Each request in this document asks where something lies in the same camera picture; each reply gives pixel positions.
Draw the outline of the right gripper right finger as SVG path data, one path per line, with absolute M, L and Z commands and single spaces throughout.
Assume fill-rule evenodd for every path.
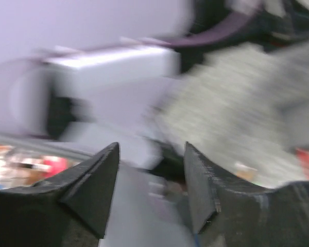
M 190 143 L 184 171 L 201 246 L 309 246 L 309 181 L 261 187 L 213 163 Z

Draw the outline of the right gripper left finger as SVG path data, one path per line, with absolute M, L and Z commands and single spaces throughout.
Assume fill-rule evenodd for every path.
M 98 246 L 119 166 L 119 144 L 29 187 L 0 190 L 0 246 Z

